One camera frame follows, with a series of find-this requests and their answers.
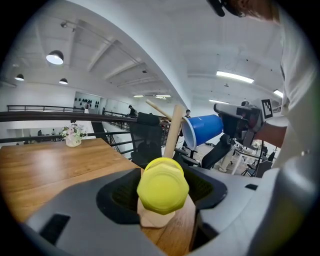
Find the yellow cup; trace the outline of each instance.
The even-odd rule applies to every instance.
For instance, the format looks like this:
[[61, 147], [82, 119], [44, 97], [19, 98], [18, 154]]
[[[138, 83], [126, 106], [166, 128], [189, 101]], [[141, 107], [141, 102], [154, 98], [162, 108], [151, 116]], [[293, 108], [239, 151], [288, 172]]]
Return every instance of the yellow cup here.
[[160, 157], [147, 165], [136, 191], [144, 208], [166, 215], [184, 206], [189, 185], [180, 164]]

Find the person's arm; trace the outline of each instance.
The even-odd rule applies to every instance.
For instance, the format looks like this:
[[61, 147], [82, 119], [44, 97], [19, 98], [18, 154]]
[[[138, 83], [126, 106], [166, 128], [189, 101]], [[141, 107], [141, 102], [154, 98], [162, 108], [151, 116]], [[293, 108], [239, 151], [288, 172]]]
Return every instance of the person's arm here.
[[286, 126], [282, 127], [265, 123], [262, 128], [256, 133], [254, 139], [262, 140], [278, 148], [281, 148], [284, 142], [286, 131]]

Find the white shirt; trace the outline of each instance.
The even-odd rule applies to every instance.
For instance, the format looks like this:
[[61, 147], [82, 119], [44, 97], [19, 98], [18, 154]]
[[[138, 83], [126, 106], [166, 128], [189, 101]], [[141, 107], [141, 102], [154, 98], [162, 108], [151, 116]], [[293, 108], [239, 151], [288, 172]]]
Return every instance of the white shirt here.
[[287, 117], [288, 126], [275, 168], [291, 157], [300, 156], [302, 151], [315, 148], [320, 133], [316, 127], [320, 124], [316, 113], [320, 87], [318, 63], [300, 28], [279, 9], [284, 76], [281, 113]]

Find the black cap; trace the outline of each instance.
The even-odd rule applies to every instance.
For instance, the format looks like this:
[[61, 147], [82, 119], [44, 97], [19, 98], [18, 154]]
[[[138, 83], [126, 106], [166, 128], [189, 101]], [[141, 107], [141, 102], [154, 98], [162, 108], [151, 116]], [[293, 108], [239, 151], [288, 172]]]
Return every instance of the black cap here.
[[226, 8], [229, 13], [239, 17], [239, 13], [235, 8], [232, 7], [232, 5], [230, 4], [230, 0], [207, 0], [207, 2], [212, 6], [215, 13], [220, 17], [225, 16], [225, 12], [222, 9], [223, 7]]

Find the black mesh chair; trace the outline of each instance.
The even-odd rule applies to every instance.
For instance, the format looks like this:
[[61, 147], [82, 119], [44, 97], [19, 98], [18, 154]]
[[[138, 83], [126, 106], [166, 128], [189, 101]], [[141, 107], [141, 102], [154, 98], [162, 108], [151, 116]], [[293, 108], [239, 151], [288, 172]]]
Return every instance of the black mesh chair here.
[[198, 165], [199, 167], [210, 170], [230, 151], [232, 144], [233, 140], [231, 140], [230, 142], [230, 137], [227, 134], [224, 134], [220, 137], [220, 141], [217, 143], [217, 145], [203, 157], [201, 164], [194, 159], [184, 155], [181, 156], [181, 160], [190, 166]]
[[161, 154], [162, 127], [156, 115], [139, 112], [136, 122], [129, 125], [133, 144], [132, 162], [141, 168]]

